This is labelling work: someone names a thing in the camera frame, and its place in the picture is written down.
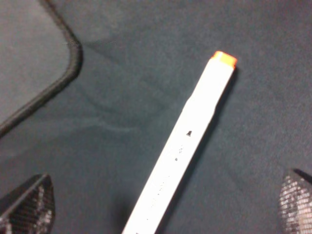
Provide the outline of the carbon fibre right gripper right finger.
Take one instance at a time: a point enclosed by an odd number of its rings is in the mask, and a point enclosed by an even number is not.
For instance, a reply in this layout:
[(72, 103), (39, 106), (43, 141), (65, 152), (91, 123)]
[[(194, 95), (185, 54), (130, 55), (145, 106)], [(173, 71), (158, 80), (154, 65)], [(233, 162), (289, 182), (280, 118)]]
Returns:
[(300, 169), (288, 170), (281, 185), (278, 215), (283, 234), (312, 232), (312, 176)]

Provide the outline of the carbon fibre right gripper left finger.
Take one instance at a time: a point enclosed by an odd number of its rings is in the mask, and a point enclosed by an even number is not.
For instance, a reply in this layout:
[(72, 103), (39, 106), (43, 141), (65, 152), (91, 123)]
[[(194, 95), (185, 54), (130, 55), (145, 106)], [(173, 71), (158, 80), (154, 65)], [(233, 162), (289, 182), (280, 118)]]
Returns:
[(0, 198), (2, 234), (49, 234), (54, 224), (54, 186), (37, 174)]

